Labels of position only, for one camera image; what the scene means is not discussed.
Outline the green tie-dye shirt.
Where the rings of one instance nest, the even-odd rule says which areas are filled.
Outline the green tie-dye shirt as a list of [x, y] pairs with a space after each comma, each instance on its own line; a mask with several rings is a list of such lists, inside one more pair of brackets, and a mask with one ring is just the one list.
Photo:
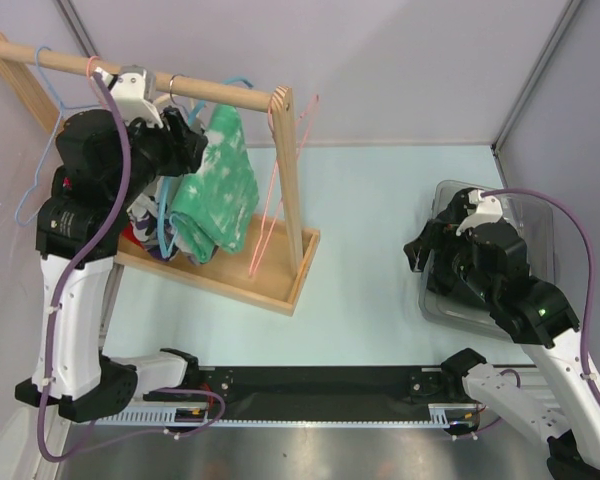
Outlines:
[[234, 254], [259, 202], [237, 109], [215, 107], [206, 131], [208, 145], [199, 170], [183, 178], [171, 204], [170, 221], [199, 264], [217, 251]]

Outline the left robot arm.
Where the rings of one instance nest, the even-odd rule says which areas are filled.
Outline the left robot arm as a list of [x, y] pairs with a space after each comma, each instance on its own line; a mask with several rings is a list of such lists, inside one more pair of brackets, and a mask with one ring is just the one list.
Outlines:
[[62, 164], [37, 216], [36, 249], [44, 278], [45, 319], [34, 374], [15, 387], [17, 400], [58, 408], [76, 423], [115, 415], [138, 392], [136, 366], [102, 354], [99, 323], [118, 238], [128, 208], [160, 177], [196, 172], [207, 138], [166, 107], [161, 125], [142, 118], [117, 123], [93, 109], [71, 116], [55, 138]]

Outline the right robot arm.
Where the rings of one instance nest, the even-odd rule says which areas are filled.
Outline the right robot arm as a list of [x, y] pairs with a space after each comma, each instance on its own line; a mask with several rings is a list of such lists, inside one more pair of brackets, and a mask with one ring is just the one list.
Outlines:
[[492, 409], [547, 456], [556, 479], [600, 479], [600, 388], [579, 344], [584, 327], [555, 285], [530, 273], [527, 245], [503, 220], [446, 224], [435, 260], [488, 307], [498, 327], [529, 356], [558, 402], [553, 410], [466, 348], [445, 360], [441, 388]]

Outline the blue plastic hanger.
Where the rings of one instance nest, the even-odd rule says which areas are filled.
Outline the blue plastic hanger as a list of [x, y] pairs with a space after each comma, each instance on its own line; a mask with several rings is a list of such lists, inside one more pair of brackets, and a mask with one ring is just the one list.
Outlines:
[[157, 193], [157, 242], [160, 257], [180, 252], [196, 264], [209, 262], [221, 249], [244, 248], [247, 224], [259, 202], [259, 188], [249, 161], [242, 118], [234, 107], [218, 104], [208, 121], [199, 118], [204, 100], [176, 101], [159, 96], [158, 106], [184, 110], [193, 130], [206, 135], [199, 170], [165, 177]]

